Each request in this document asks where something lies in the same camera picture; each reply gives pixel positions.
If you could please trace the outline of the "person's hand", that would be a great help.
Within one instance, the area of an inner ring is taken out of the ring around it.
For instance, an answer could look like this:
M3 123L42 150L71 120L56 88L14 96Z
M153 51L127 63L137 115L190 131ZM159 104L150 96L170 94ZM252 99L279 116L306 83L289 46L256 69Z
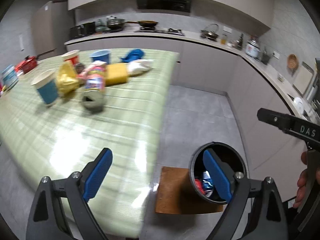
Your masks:
M306 170L304 170L301 174L300 177L297 181L297 186L298 186L298 190L297 190L297 195L296 195L296 200L295 203L293 205L293 208L298 208L304 197L305 197L305 192L306 192L306 182L307 182L307 178L308 178L308 173ZM320 183L320 171L319 171L319 167L317 168L316 171L316 180L318 183Z

